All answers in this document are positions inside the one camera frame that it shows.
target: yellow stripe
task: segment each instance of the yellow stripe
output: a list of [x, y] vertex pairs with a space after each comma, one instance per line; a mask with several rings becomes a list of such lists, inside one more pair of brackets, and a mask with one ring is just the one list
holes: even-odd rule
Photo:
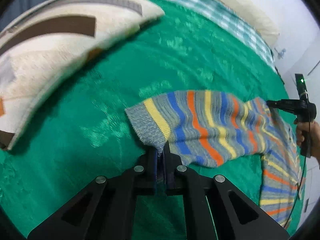
[[282, 198], [282, 199], [262, 199], [260, 200], [260, 205], [274, 205], [280, 203], [291, 203], [294, 202], [294, 198]]
[[215, 125], [215, 123], [213, 122], [213, 118], [211, 114], [211, 91], [210, 90], [206, 90], [204, 92], [204, 111], [210, 127], [218, 128], [219, 130], [219, 143], [230, 152], [231, 158], [235, 159], [237, 157], [236, 151], [234, 150], [233, 147], [231, 147], [228, 144], [226, 140], [227, 130], [222, 126]]
[[242, 119], [241, 119], [241, 125], [242, 125], [243, 129], [244, 129], [245, 131], [247, 131], [248, 129], [247, 129], [247, 127], [245, 126], [244, 122], [245, 122], [245, 120], [246, 120], [247, 117], [248, 117], [248, 108], [247, 108], [247, 106], [246, 106], [245, 104], [244, 104], [243, 106], [244, 106], [244, 116], [243, 116]]
[[161, 132], [164, 135], [165, 140], [167, 140], [170, 136], [170, 127], [167, 121], [162, 117], [155, 104], [153, 103], [152, 98], [143, 101], [147, 111], [151, 115], [152, 119], [156, 122]]
[[216, 127], [213, 122], [213, 118], [211, 114], [211, 91], [210, 90], [206, 90], [204, 92], [204, 111], [210, 127]]
[[219, 129], [219, 143], [230, 152], [232, 159], [237, 158], [235, 149], [227, 143], [227, 140], [226, 140], [227, 130], [222, 126], [219, 126], [218, 129]]
[[252, 110], [252, 107], [251, 107], [250, 101], [248, 101], [248, 102], [247, 102], [247, 105], [248, 105], [249, 110]]
[[262, 131], [264, 133], [266, 133], [267, 135], [271, 136], [273, 139], [280, 141], [278, 137], [274, 136], [272, 133], [269, 133], [268, 131], [266, 131], [266, 129], [264, 128], [266, 125], [266, 119], [264, 118], [263, 115], [261, 115], [262, 119], [263, 119], [263, 125], [262, 125]]
[[260, 138], [262, 152], [264, 152], [266, 150], [266, 142], [261, 134], [258, 133], [258, 136]]
[[282, 226], [282, 227], [284, 227], [284, 225], [287, 223], [287, 221], [285, 220], [284, 222], [282, 222], [280, 225]]
[[[261, 115], [261, 117], [262, 117], [262, 119], [263, 119], [262, 131], [263, 131], [264, 133], [266, 133], [267, 135], [271, 136], [273, 139], [277, 140], [282, 146], [284, 146], [283, 143], [282, 143], [282, 141], [281, 141], [278, 137], [276, 137], [276, 136], [274, 136], [272, 133], [269, 133], [268, 131], [266, 131], [266, 129], [265, 129], [266, 119], [264, 118], [263, 115]], [[288, 149], [286, 149], [286, 148], [285, 148], [285, 151], [287, 151], [287, 155], [289, 156], [289, 158], [291, 159], [291, 161], [294, 163], [294, 159], [293, 159], [293, 157], [291, 156], [291, 153], [290, 153], [290, 152], [288, 151]]]
[[270, 165], [271, 167], [274, 167], [277, 171], [281, 172], [282, 174], [284, 174], [284, 176], [288, 177], [289, 179], [291, 179], [294, 183], [298, 183], [294, 178], [292, 178], [286, 171], [284, 171], [279, 165], [275, 164], [272, 161], [269, 161], [266, 159], [265, 156], [262, 156], [262, 159], [265, 160], [268, 165]]

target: white wall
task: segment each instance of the white wall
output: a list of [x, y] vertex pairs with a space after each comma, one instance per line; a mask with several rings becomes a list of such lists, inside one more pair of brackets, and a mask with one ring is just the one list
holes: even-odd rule
[[301, 0], [251, 0], [279, 27], [277, 50], [286, 49], [276, 67], [281, 75], [287, 72], [309, 47], [320, 30]]
[[302, 73], [309, 93], [309, 99], [315, 103], [318, 109], [317, 122], [320, 122], [320, 64], [310, 73], [310, 71], [320, 61], [320, 31], [317, 33], [315, 39], [311, 42], [310, 46], [303, 53], [302, 57], [289, 69], [283, 76], [285, 89], [290, 98], [298, 98], [296, 85], [294, 83], [295, 73]]

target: bed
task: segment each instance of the bed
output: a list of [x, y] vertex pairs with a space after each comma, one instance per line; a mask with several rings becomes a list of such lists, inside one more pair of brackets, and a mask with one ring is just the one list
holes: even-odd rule
[[[258, 96], [288, 98], [268, 45], [226, 4], [150, 1], [164, 10], [165, 17], [64, 82], [38, 109], [13, 150], [0, 151], [0, 204], [24, 236], [93, 178], [120, 175], [144, 153], [125, 108], [160, 93], [186, 89], [220, 90], [242, 101]], [[199, 1], [206, 8], [220, 7], [224, 14], [208, 14]], [[226, 15], [229, 22], [237, 21], [236, 28], [225, 26]], [[293, 123], [293, 115], [281, 116]], [[223, 174], [259, 203], [259, 155], [215, 169], [191, 167], [209, 177]], [[298, 200], [290, 234], [297, 228], [301, 209]], [[185, 238], [181, 197], [138, 198], [132, 239]]]

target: black cable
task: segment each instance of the black cable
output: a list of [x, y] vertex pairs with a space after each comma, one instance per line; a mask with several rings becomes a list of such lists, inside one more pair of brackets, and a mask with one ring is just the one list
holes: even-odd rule
[[[311, 123], [311, 121], [310, 121], [309, 102], [308, 102], [308, 104], [307, 104], [307, 107], [308, 107], [308, 114], [309, 114], [309, 134], [310, 134], [310, 130], [311, 130], [311, 128], [310, 128], [311, 124], [310, 124], [310, 123]], [[295, 197], [295, 200], [294, 200], [294, 203], [293, 203], [291, 212], [290, 212], [290, 214], [289, 214], [289, 217], [288, 217], [286, 223], [284, 224], [284, 228], [287, 226], [287, 224], [288, 224], [288, 222], [289, 222], [289, 219], [290, 219], [290, 217], [291, 217], [291, 215], [292, 215], [292, 213], [293, 213], [293, 209], [294, 209], [294, 207], [295, 207], [295, 205], [296, 205], [296, 203], [297, 203], [297, 201], [298, 201], [298, 197], [299, 197], [299, 193], [300, 193], [300, 189], [301, 189], [301, 185], [302, 185], [302, 180], [303, 180], [303, 173], [304, 173], [304, 171], [305, 171], [305, 169], [306, 169], [306, 159], [307, 159], [307, 157], [304, 157], [304, 163], [303, 163], [303, 168], [302, 168], [300, 185], [299, 185], [298, 192], [297, 192], [297, 195], [296, 195], [296, 197]]]

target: blue stripe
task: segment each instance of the blue stripe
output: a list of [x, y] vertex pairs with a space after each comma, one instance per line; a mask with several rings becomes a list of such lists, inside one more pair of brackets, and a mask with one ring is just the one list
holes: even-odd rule
[[204, 165], [205, 159], [199, 155], [196, 156], [196, 163], [200, 165]]
[[270, 120], [269, 118], [266, 118], [267, 120], [267, 126], [266, 128], [268, 129], [269, 132], [271, 132], [275, 137], [279, 138], [282, 143], [284, 144], [284, 147], [285, 148], [289, 148], [289, 144], [288, 144], [288, 141], [286, 140], [285, 136], [283, 133], [279, 132], [280, 130], [276, 129], [274, 126], [272, 126], [270, 124]]
[[284, 215], [284, 216], [282, 216], [282, 217], [277, 217], [277, 218], [275, 218], [274, 220], [277, 221], [278, 223], [279, 223], [280, 221], [282, 221], [282, 220], [287, 220], [290, 212], [291, 212], [291, 210], [288, 209], [288, 210], [285, 211], [285, 215]]
[[221, 112], [220, 112], [220, 120], [222, 125], [227, 126], [226, 121], [224, 120], [226, 116], [228, 101], [227, 96], [224, 92], [221, 92]]
[[251, 119], [250, 119], [250, 121], [249, 121], [249, 123], [248, 123], [248, 127], [249, 127], [250, 130], [253, 130], [253, 123], [254, 123], [254, 120], [255, 120], [254, 115], [255, 115], [255, 114], [252, 114], [252, 115], [250, 116]]
[[258, 110], [258, 108], [257, 108], [257, 106], [256, 106], [255, 101], [254, 101], [254, 100], [251, 100], [250, 103], [251, 103], [251, 105], [253, 106], [253, 108], [255, 109], [255, 111], [256, 111], [257, 113], [260, 113], [259, 110]]
[[181, 154], [191, 155], [191, 152], [186, 144], [186, 135], [183, 132], [182, 126], [186, 121], [186, 117], [183, 111], [179, 108], [175, 94], [173, 92], [168, 93], [168, 100], [171, 107], [177, 112], [180, 118], [180, 124], [174, 129], [177, 137], [176, 145], [179, 147]]
[[282, 155], [279, 155], [277, 152], [275, 152], [274, 150], [270, 150], [268, 153], [270, 153], [273, 157], [275, 157], [277, 160], [281, 161], [288, 169], [290, 169], [291, 171], [295, 172], [293, 167], [291, 167], [291, 165], [282, 158]]
[[244, 148], [244, 154], [249, 154], [249, 148], [243, 143], [242, 141], [242, 135], [243, 132], [241, 132], [239, 129], [236, 129], [236, 141], [238, 144], [240, 144]]
[[281, 189], [281, 188], [269, 187], [266, 185], [263, 185], [261, 190], [272, 192], [272, 193], [278, 193], [278, 194], [287, 194], [287, 195], [292, 195], [292, 196], [296, 195], [296, 192], [291, 192], [289, 190], [285, 190], [285, 189]]

